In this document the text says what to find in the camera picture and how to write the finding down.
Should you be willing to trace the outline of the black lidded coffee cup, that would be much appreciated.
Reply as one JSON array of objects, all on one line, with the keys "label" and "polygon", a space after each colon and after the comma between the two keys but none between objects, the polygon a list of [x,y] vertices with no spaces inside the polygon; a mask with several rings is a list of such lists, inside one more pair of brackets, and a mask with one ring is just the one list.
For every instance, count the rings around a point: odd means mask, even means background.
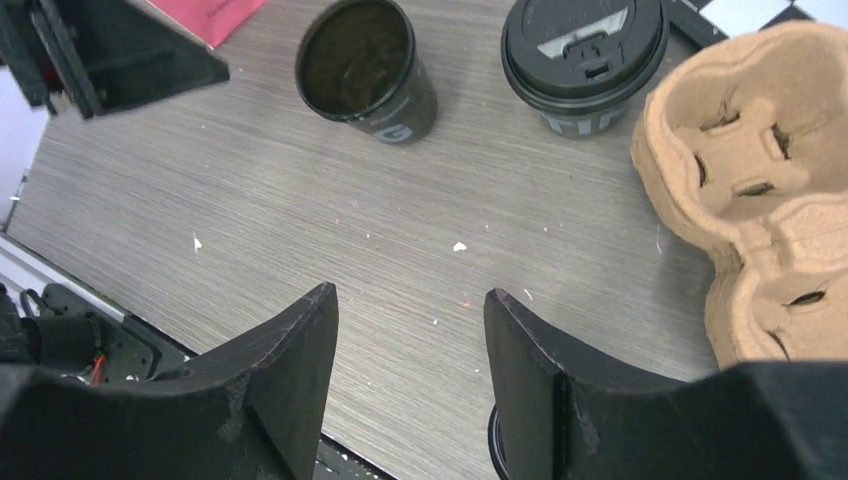
[{"label": "black lidded coffee cup", "polygon": [[553,133],[612,126],[657,72],[670,33],[660,0],[524,0],[506,16],[505,78]]}]

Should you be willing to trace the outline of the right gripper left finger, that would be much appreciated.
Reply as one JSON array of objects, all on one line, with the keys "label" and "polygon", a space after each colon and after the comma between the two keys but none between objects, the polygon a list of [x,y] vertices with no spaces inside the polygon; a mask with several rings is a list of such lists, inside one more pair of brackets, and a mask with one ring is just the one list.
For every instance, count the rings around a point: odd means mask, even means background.
[{"label": "right gripper left finger", "polygon": [[137,382],[84,384],[39,365],[1,301],[5,479],[309,479],[338,336],[336,287]]}]

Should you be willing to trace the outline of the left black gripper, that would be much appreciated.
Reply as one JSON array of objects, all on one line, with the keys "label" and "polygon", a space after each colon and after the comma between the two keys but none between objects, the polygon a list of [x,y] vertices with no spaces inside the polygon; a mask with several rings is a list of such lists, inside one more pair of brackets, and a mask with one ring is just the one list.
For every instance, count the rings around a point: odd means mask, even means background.
[{"label": "left black gripper", "polygon": [[225,83],[227,63],[130,1],[2,1],[1,65],[32,107],[82,118]]}]

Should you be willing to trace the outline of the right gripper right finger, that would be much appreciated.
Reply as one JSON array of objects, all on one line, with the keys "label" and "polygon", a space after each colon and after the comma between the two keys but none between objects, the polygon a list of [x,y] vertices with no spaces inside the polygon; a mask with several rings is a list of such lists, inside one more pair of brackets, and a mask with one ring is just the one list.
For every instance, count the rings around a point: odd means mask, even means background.
[{"label": "right gripper right finger", "polygon": [[687,383],[584,343],[502,289],[483,315],[509,479],[847,475],[843,362],[743,362]]}]

